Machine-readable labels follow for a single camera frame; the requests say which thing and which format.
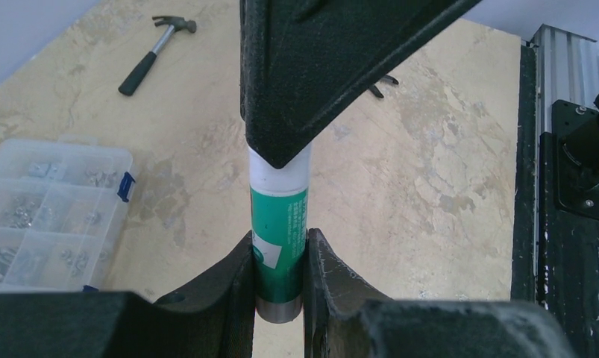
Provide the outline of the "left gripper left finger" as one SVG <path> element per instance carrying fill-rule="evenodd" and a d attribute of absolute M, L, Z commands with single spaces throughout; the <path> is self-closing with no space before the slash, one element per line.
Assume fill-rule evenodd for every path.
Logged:
<path fill-rule="evenodd" d="M 0 294 L 0 357 L 250 357 L 251 236 L 155 302 L 132 292 Z"/>

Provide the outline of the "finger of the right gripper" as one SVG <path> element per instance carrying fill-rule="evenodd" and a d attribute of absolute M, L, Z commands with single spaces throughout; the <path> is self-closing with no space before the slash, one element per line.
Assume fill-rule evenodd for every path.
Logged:
<path fill-rule="evenodd" d="M 346 107 L 474 0 L 241 1 L 248 146 L 282 169 Z"/>

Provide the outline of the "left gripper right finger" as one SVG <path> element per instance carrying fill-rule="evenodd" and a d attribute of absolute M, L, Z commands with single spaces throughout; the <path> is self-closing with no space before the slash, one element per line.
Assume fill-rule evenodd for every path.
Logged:
<path fill-rule="evenodd" d="M 318 229 L 304 259 L 306 357 L 573 357 L 554 317 L 524 301 L 396 300 Z"/>

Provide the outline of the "green white glue stick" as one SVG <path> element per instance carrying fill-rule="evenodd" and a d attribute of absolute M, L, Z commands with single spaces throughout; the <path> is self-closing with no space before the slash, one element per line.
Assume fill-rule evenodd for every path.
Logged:
<path fill-rule="evenodd" d="M 301 312 L 312 146 L 282 169 L 249 150 L 251 240 L 256 310 L 273 324 Z"/>

